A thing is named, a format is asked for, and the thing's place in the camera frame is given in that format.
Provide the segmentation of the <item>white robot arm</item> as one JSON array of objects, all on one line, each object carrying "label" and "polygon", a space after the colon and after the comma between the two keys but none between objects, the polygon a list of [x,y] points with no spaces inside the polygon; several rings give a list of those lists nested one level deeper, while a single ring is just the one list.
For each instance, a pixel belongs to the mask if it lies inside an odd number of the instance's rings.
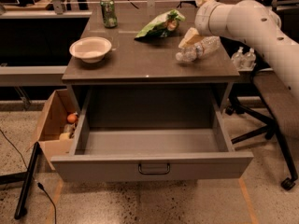
[{"label": "white robot arm", "polygon": [[285,35],[272,12],[253,0],[226,5],[195,0],[194,26],[203,36],[222,36],[255,49],[292,94],[299,98],[299,44]]}]

